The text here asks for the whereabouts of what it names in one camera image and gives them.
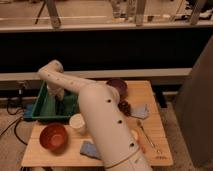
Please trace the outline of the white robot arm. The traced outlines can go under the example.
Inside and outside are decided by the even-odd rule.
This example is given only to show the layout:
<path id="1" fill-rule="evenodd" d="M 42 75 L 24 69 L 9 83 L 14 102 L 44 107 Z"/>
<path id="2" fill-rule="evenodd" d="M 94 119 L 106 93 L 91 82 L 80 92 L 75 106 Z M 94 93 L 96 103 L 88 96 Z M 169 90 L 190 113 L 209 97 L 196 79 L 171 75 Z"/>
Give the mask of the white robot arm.
<path id="1" fill-rule="evenodd" d="M 54 95 L 63 89 L 78 94 L 78 105 L 105 171 L 153 171 L 121 114 L 116 88 L 63 73 L 53 60 L 38 70 Z"/>

